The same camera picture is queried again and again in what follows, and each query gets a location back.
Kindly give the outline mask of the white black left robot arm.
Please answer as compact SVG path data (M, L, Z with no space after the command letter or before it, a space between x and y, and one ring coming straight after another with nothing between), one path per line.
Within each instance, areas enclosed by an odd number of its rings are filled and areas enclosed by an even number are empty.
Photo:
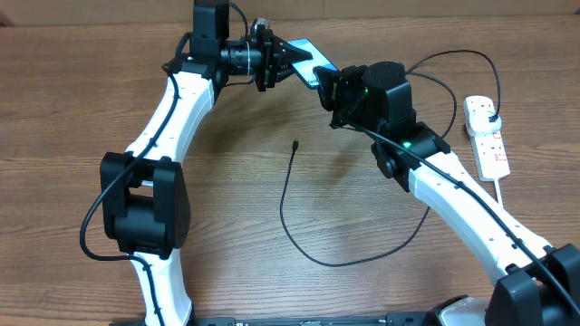
M167 87L150 122L122 153L101 161L105 234L116 241L119 261L138 275L146 315L143 325L190 325L194 321L182 273L191 208L182 163L200 122L215 105L229 77L246 75L259 91L293 74L293 63L312 54L274 35L257 18L229 38L229 1L197 1L193 28L164 64Z

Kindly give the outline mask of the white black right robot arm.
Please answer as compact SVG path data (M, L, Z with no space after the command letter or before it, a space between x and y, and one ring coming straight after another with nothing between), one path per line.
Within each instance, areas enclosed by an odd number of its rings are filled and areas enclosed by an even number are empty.
M486 300L461 296L445 304L436 324L578 324L578 248L554 248L524 227L468 174L448 143L416 120L402 64L316 67L314 74L333 127L369 135L383 175L447 223L494 287Z

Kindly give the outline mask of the Samsung Galaxy smartphone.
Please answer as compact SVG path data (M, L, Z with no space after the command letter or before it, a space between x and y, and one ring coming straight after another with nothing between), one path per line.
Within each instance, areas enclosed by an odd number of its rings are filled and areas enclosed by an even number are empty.
M300 50L307 51L312 55L310 60L295 62L291 64L295 74L308 89L315 90L319 85L318 78L314 74L314 68L322 67L325 69L337 71L337 68L322 54L322 52L317 47L314 46L313 43L311 43L310 40L303 38L288 41L288 43Z

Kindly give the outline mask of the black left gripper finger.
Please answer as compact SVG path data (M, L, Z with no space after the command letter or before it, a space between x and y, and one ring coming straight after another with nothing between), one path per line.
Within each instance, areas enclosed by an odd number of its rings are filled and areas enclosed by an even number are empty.
M297 62L308 61L313 58L308 51L297 48L287 41L278 41L278 71L291 70L291 65Z
M294 74L294 70L291 64L281 64L275 67L275 81L281 82L287 77Z

